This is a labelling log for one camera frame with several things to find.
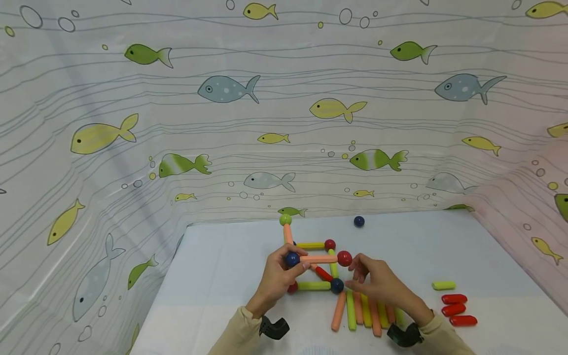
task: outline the orange stick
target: orange stick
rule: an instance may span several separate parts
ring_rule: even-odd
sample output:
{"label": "orange stick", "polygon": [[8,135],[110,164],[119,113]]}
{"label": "orange stick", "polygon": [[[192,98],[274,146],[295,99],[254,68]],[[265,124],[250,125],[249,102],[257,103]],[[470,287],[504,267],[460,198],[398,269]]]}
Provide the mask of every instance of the orange stick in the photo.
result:
{"label": "orange stick", "polygon": [[396,323],[396,316],[394,314],[394,307],[387,305],[387,318],[389,320],[389,324]]}
{"label": "orange stick", "polygon": [[343,318],[343,310],[345,309],[345,302],[347,301],[347,294],[345,291],[337,296],[337,304],[335,305],[335,312],[333,313],[333,320],[331,321],[331,330],[337,332],[341,325]]}
{"label": "orange stick", "polygon": [[371,319],[373,320],[373,335],[380,337],[383,335],[381,329],[381,321],[379,320],[379,311],[377,310],[377,301],[369,299],[369,309],[371,310]]}
{"label": "orange stick", "polygon": [[353,300],[355,302],[355,319],[357,324],[363,324],[363,306],[361,305],[361,294],[359,292],[353,293]]}
{"label": "orange stick", "polygon": [[307,261],[309,263],[319,263],[319,264],[331,264],[337,262],[337,256],[335,255],[308,255],[300,256],[300,261]]}
{"label": "orange stick", "polygon": [[294,243],[294,240],[292,239],[292,229],[289,224],[284,225],[284,242],[288,244]]}

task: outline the curtain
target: curtain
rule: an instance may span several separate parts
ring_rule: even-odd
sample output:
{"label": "curtain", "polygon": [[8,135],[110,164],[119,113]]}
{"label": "curtain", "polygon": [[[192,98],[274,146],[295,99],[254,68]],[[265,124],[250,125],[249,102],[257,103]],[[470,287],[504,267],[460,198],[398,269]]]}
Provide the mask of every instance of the curtain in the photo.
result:
{"label": "curtain", "polygon": [[188,224],[284,213],[466,208],[566,312],[566,14],[4,1],[0,352],[128,354]]}

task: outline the sleeve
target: sleeve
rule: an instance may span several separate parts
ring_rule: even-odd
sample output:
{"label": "sleeve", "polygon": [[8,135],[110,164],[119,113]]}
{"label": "sleeve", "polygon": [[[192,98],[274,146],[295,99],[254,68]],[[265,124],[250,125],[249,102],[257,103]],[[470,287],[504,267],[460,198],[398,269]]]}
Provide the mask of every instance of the sleeve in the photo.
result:
{"label": "sleeve", "polygon": [[454,328],[439,314],[420,328],[424,337],[421,348],[437,355],[475,355],[473,350],[456,334]]}
{"label": "sleeve", "polygon": [[250,355],[260,341],[261,319],[253,319],[245,307],[239,309],[208,355]]}

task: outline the black clip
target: black clip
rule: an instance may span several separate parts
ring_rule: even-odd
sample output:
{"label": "black clip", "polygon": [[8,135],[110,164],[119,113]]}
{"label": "black clip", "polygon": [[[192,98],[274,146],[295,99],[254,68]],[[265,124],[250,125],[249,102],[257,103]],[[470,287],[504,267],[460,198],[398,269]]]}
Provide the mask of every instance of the black clip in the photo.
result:
{"label": "black clip", "polygon": [[280,340],[289,330],[290,326],[286,322],[286,319],[280,318],[276,323],[272,324],[267,316],[262,316],[262,323],[260,324],[258,335],[264,334],[271,339]]}

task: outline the green fish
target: green fish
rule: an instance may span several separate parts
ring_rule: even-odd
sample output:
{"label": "green fish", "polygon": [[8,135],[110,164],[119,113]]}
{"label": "green fish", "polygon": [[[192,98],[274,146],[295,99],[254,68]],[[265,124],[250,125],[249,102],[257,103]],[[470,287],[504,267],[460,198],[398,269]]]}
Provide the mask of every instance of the green fish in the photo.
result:
{"label": "green fish", "polygon": [[134,268],[130,272],[130,275],[128,275],[128,289],[131,289],[132,286],[134,286],[136,281],[138,281],[138,279],[140,278],[142,273],[144,271],[146,271],[146,269],[149,266],[157,266],[158,265],[155,258],[156,258],[156,254],[152,255],[150,260],[148,260],[147,262],[140,264],[140,265],[137,265],[137,266],[134,266]]}
{"label": "green fish", "polygon": [[168,153],[162,158],[160,163],[160,177],[166,177],[170,175],[180,175],[187,173],[191,169],[195,169],[198,172],[209,175],[211,172],[207,171],[205,166],[211,165],[211,162],[207,160],[209,156],[207,154],[201,154],[195,158],[195,163],[191,162],[186,157],[182,157],[178,154]]}
{"label": "green fish", "polygon": [[304,208],[303,210],[297,210],[296,208],[293,207],[284,207],[278,210],[278,212],[281,215],[290,215],[290,216],[300,215],[302,217],[306,217],[307,210],[308,210],[307,208]]}
{"label": "green fish", "polygon": [[428,65],[428,59],[432,51],[438,47],[437,45],[431,45],[430,47],[422,48],[418,43],[408,41],[399,45],[393,49],[390,53],[393,57],[401,61],[412,60],[414,58],[420,57],[422,62]]}
{"label": "green fish", "polygon": [[155,61],[159,60],[164,63],[166,66],[170,68],[174,68],[172,62],[170,62],[170,51],[171,48],[162,48],[159,51],[154,51],[150,47],[146,47],[144,44],[132,44],[126,52],[124,56],[134,63],[148,65],[152,64]]}
{"label": "green fish", "polygon": [[556,201],[558,212],[568,222],[568,194],[558,194],[554,196],[554,201]]}
{"label": "green fish", "polygon": [[408,151],[400,151],[389,158],[380,149],[369,149],[353,156],[349,159],[349,162],[361,170],[375,170],[389,165],[392,170],[399,172],[400,163],[407,161],[406,154],[408,154]]}
{"label": "green fish", "polygon": [[446,208],[446,210],[461,210],[461,209],[466,209],[469,212],[475,212],[475,209],[473,207],[463,203],[455,204],[453,206]]}

